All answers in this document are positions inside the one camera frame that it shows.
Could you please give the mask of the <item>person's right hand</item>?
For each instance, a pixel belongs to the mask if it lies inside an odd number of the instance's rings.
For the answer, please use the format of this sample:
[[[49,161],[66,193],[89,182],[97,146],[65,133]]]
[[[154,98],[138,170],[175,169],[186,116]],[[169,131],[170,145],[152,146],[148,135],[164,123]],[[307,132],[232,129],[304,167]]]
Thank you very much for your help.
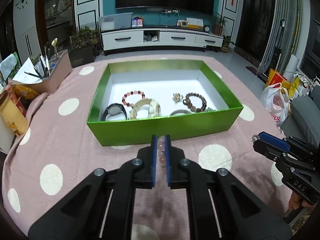
[[[291,197],[289,200],[289,210],[296,210],[298,209],[300,206],[309,209],[310,211],[312,211],[316,205],[310,205],[308,204],[306,201],[301,201],[301,197],[296,194],[295,192],[292,191],[291,193]]]

